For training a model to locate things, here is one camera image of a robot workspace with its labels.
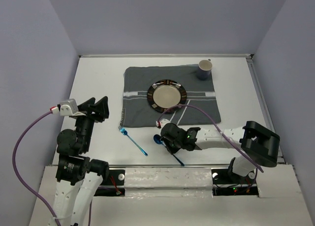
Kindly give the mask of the blue metal spoon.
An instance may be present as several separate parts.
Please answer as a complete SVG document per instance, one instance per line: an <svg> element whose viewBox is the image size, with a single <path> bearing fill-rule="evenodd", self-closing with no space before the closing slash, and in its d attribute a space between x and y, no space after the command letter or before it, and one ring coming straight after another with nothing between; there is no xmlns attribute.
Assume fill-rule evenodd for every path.
<svg viewBox="0 0 315 226"><path fill-rule="evenodd" d="M153 140L156 144L158 145L162 145L164 146L165 148L167 148L167 146L165 145L165 143L161 140L161 136L158 135L158 134L155 134L154 137L153 137ZM185 166L185 164L179 159L177 158L174 154L171 154L175 160L181 165L181 166Z"/></svg>

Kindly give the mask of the blue metal fork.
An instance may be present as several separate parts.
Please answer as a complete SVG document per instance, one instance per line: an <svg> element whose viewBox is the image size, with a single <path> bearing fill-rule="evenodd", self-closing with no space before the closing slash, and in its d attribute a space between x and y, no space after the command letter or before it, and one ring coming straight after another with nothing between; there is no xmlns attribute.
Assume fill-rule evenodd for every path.
<svg viewBox="0 0 315 226"><path fill-rule="evenodd" d="M147 152L145 152L128 134L127 130L122 127L122 126L118 126L119 131L126 137L129 138L129 140L145 155L148 156Z"/></svg>

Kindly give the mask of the grey striped cloth placemat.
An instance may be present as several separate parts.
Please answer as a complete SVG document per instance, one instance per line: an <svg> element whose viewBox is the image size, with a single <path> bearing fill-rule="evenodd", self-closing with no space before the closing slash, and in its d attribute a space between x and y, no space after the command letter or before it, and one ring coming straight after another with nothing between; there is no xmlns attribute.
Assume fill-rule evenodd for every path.
<svg viewBox="0 0 315 226"><path fill-rule="evenodd" d="M220 123L212 75L200 80L198 72L196 64L127 68L121 126L153 127L159 116L182 126Z"/></svg>

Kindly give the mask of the dark patterned dinner plate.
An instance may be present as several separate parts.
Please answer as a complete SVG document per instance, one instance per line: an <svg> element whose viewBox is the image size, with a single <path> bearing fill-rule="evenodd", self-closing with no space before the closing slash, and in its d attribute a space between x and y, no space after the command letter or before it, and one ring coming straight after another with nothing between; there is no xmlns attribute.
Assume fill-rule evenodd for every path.
<svg viewBox="0 0 315 226"><path fill-rule="evenodd" d="M185 104L186 89L178 82L163 79L153 83L147 90L147 101L155 111L162 113L172 106Z"/></svg>

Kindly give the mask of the purple ceramic mug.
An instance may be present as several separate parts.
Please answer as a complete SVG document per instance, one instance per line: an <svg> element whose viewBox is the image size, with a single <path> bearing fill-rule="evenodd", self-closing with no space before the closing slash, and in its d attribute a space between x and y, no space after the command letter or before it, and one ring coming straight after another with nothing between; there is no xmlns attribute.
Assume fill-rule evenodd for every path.
<svg viewBox="0 0 315 226"><path fill-rule="evenodd" d="M211 75L213 65L210 60L201 60L198 63L198 68L196 71L196 76L199 80L206 80Z"/></svg>

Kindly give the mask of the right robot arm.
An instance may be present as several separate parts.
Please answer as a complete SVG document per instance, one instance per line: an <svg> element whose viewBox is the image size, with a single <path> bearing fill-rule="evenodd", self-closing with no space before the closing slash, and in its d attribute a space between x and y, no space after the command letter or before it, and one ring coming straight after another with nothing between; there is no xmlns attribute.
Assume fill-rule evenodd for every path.
<svg viewBox="0 0 315 226"><path fill-rule="evenodd" d="M244 180L259 166L273 168L278 163L280 137L255 121L244 127L224 130L178 127L167 119L157 122L160 139L169 153L179 150L201 151L212 148L234 149L240 154L233 157L225 176L230 182Z"/></svg>

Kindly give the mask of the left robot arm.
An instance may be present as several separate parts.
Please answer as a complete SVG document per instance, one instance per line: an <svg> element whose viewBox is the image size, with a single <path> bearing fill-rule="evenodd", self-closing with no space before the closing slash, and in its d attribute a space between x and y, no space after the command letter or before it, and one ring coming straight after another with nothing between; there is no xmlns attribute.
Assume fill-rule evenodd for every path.
<svg viewBox="0 0 315 226"><path fill-rule="evenodd" d="M80 105L71 98L50 110L76 121L73 129L64 129L57 136L57 184L48 225L79 226L97 188L109 178L107 162L84 155L89 151L94 124L109 117L108 97L99 101L93 97Z"/></svg>

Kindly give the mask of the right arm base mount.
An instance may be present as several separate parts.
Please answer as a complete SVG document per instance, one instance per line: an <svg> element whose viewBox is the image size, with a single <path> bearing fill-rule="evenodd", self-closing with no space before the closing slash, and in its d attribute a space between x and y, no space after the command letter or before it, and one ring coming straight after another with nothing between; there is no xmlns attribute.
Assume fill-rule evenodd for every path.
<svg viewBox="0 0 315 226"><path fill-rule="evenodd" d="M213 169L213 196L258 196L256 171L251 171L246 177L239 176L228 169Z"/></svg>

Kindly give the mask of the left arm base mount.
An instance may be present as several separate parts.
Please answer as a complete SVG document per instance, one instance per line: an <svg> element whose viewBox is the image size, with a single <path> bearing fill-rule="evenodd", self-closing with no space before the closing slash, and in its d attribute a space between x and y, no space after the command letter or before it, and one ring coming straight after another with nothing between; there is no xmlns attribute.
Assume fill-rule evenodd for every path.
<svg viewBox="0 0 315 226"><path fill-rule="evenodd" d="M109 176L100 184L95 196L117 197L125 195L125 170L110 169Z"/></svg>

